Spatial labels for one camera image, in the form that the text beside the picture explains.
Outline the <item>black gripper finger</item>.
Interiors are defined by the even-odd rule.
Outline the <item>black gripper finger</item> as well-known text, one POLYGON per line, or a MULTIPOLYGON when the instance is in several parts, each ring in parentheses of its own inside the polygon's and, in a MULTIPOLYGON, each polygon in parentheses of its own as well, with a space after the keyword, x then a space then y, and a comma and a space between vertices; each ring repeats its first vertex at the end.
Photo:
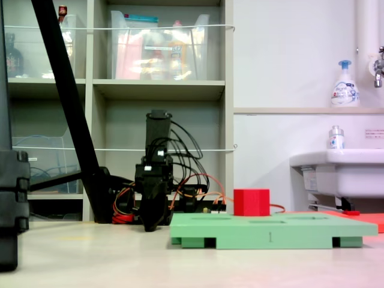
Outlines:
POLYGON ((154 231, 154 216, 151 185, 142 185, 142 199, 140 203, 140 219, 146 232, 154 231))
POLYGON ((159 184, 156 186, 156 195, 152 201, 152 208, 151 230, 154 231, 158 225, 163 225, 167 221, 167 184, 159 184))

